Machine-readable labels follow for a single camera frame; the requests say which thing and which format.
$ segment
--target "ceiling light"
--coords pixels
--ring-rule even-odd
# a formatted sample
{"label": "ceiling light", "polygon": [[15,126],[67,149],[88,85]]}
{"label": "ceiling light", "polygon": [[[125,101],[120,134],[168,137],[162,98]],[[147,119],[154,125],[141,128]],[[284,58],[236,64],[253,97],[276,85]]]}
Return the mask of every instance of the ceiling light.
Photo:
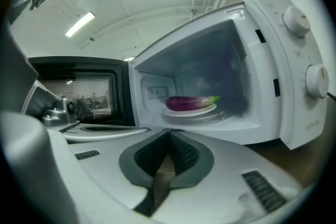
{"label": "ceiling light", "polygon": [[126,59],[124,59],[124,61],[130,62],[130,61],[132,61],[134,58],[135,58],[135,57],[126,58]]}
{"label": "ceiling light", "polygon": [[71,37],[74,33],[76,33],[81,27],[83,27],[87,22],[91,21],[94,18],[94,14],[92,12],[87,13],[82,17],[78,22],[76,22],[69,31],[65,34],[67,37]]}

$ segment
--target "microwave window mesh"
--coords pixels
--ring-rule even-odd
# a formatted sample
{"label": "microwave window mesh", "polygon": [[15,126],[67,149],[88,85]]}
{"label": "microwave window mesh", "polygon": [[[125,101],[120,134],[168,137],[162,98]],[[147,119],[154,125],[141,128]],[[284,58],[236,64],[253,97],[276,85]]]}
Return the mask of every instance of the microwave window mesh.
{"label": "microwave window mesh", "polygon": [[75,103],[77,120],[103,119],[114,112],[110,102],[109,79],[58,79],[40,81],[49,91],[60,98],[68,98]]}

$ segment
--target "eggplant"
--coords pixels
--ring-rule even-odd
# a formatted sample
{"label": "eggplant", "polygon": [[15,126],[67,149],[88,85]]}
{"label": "eggplant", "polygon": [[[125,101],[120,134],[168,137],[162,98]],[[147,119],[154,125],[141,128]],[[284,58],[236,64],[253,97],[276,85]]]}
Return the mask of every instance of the eggplant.
{"label": "eggplant", "polygon": [[173,111],[187,111],[202,109],[209,105],[214,104],[219,100],[219,96],[207,96],[207,97],[186,97],[186,96],[174,96],[169,97],[166,100],[166,106]]}

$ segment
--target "microwave control knob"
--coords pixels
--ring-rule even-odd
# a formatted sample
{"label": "microwave control knob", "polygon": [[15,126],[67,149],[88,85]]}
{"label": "microwave control knob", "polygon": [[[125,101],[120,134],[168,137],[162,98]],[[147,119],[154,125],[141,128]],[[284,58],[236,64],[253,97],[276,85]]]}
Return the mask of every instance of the microwave control knob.
{"label": "microwave control knob", "polygon": [[306,88],[313,98],[325,98],[328,93],[329,76],[323,65],[309,66],[306,73]]}
{"label": "microwave control knob", "polygon": [[310,31],[310,23],[305,14],[295,6],[289,6],[284,13],[288,30],[296,37],[303,38]]}

